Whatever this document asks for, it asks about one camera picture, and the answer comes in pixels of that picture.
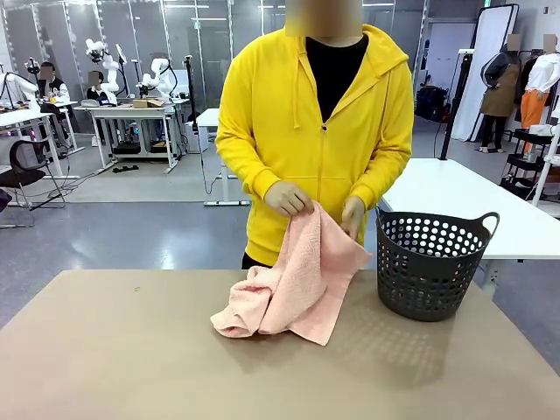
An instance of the black shirt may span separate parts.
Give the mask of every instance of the black shirt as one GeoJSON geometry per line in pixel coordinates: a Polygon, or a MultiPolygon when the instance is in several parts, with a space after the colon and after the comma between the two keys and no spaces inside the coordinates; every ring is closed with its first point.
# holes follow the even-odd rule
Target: black shirt
{"type": "Polygon", "coordinates": [[[342,96],[346,93],[368,49],[368,36],[350,46],[329,46],[307,38],[307,58],[317,83],[318,105],[323,123],[331,117],[342,96]]]}

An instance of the white backdrop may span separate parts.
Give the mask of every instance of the white backdrop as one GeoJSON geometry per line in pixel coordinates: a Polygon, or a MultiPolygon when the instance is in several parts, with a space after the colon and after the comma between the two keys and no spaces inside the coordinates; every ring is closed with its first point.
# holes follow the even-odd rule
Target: white backdrop
{"type": "Polygon", "coordinates": [[[452,138],[468,141],[473,132],[480,127],[482,123],[482,118],[479,118],[480,105],[487,90],[480,79],[480,71],[506,43],[508,34],[514,29],[518,11],[517,4],[509,4],[485,9],[480,14],[471,70],[451,132],[452,138]]]}

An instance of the shelf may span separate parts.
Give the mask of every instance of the shelf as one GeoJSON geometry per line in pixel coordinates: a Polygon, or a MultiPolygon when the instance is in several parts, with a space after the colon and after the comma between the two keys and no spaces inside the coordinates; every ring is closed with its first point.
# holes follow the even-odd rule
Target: shelf
{"type": "Polygon", "coordinates": [[[540,172],[544,167],[544,160],[542,157],[538,157],[536,162],[529,162],[523,158],[522,154],[509,155],[507,157],[507,162],[517,168],[523,169],[524,171],[540,172]]]}
{"type": "Polygon", "coordinates": [[[529,134],[527,129],[517,129],[514,133],[514,137],[522,140],[523,142],[538,144],[541,146],[548,146],[552,143],[552,136],[536,136],[534,134],[529,134]]]}
{"type": "Polygon", "coordinates": [[[535,193],[533,191],[535,183],[526,178],[512,178],[511,180],[503,178],[500,182],[500,186],[523,200],[530,199],[535,193]]]}

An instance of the black chair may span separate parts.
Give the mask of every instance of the black chair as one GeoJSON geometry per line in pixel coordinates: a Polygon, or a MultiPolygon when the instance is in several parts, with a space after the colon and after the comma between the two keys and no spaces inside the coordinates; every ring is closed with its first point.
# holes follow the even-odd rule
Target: black chair
{"type": "MultiPolygon", "coordinates": [[[[62,199],[60,204],[62,206],[57,206],[56,208],[62,208],[66,205],[64,200],[64,195],[59,188],[56,180],[53,178],[53,174],[48,167],[48,160],[43,152],[48,140],[42,140],[39,142],[32,142],[28,140],[17,140],[10,148],[10,166],[11,169],[0,173],[0,187],[12,188],[14,190],[21,191],[25,200],[25,205],[29,209],[32,223],[31,224],[16,224],[16,225],[2,225],[0,228],[30,228],[35,226],[35,218],[32,212],[45,204],[50,203],[56,199],[62,199]],[[25,196],[24,186],[29,186],[36,183],[46,176],[46,173],[40,169],[45,168],[50,175],[56,190],[53,190],[48,194],[47,200],[33,205],[27,197],[25,196]]],[[[18,200],[18,191],[16,191],[16,200],[18,200]]]]}

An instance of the person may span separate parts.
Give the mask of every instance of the person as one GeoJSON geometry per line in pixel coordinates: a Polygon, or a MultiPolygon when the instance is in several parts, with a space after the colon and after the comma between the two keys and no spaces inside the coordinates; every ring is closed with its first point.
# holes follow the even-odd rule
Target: person
{"type": "Polygon", "coordinates": [[[98,82],[87,90],[86,98],[93,99],[94,101],[103,97],[107,98],[107,94],[102,90],[102,83],[105,81],[105,76],[103,76],[102,72],[95,71],[94,73],[98,74],[98,82]]]}
{"type": "Polygon", "coordinates": [[[256,39],[224,84],[217,149],[252,196],[243,269],[274,265],[289,218],[313,200],[363,244],[367,210],[410,159],[406,54],[373,26],[354,29],[347,0],[305,3],[308,32],[256,39]]]}
{"type": "MultiPolygon", "coordinates": [[[[92,99],[94,101],[99,101],[99,98],[105,98],[107,99],[107,94],[105,92],[102,91],[102,83],[103,81],[105,81],[105,76],[103,76],[102,72],[98,72],[95,71],[94,73],[97,73],[97,83],[90,87],[87,92],[86,92],[86,98],[87,99],[92,99]]],[[[97,120],[97,130],[99,132],[99,136],[101,138],[101,142],[104,143],[105,138],[103,136],[103,127],[102,127],[102,123],[101,121],[97,120]]],[[[97,142],[97,137],[96,136],[92,136],[91,137],[91,146],[92,147],[97,147],[99,144],[97,142]]]]}
{"type": "Polygon", "coordinates": [[[52,69],[52,78],[48,81],[48,86],[47,80],[39,79],[38,81],[38,91],[41,97],[46,98],[51,94],[56,98],[57,102],[70,102],[70,94],[67,85],[62,79],[57,77],[54,64],[50,61],[45,61],[41,64],[41,68],[52,69]]]}
{"type": "Polygon", "coordinates": [[[509,48],[505,44],[500,53],[482,67],[480,77],[486,84],[487,90],[482,101],[480,112],[486,116],[482,145],[478,151],[488,153],[488,145],[492,141],[496,151],[503,153],[501,138],[506,130],[506,122],[514,112],[515,95],[518,80],[522,72],[518,48],[509,48]]]}
{"type": "MultiPolygon", "coordinates": [[[[49,80],[45,80],[45,79],[38,80],[38,91],[40,96],[42,98],[46,98],[50,95],[51,97],[55,98],[56,102],[70,102],[70,94],[68,93],[67,85],[64,83],[64,81],[62,81],[56,76],[56,68],[54,67],[54,64],[51,63],[50,61],[44,61],[43,63],[41,63],[41,69],[46,69],[47,73],[51,74],[52,76],[49,77],[49,80]]],[[[70,117],[74,116],[72,107],[68,107],[68,115],[70,117]]],[[[64,137],[64,139],[59,138],[57,144],[62,145],[64,143],[64,140],[68,138],[68,133],[64,125],[62,124],[66,120],[66,117],[64,116],[64,114],[59,113],[56,115],[56,118],[59,121],[59,123],[61,123],[60,128],[62,129],[62,136],[64,137]]],[[[56,129],[52,117],[51,117],[51,125],[53,131],[56,133],[56,129]]],[[[45,138],[46,132],[43,126],[40,127],[40,131],[43,138],[45,138]]]]}

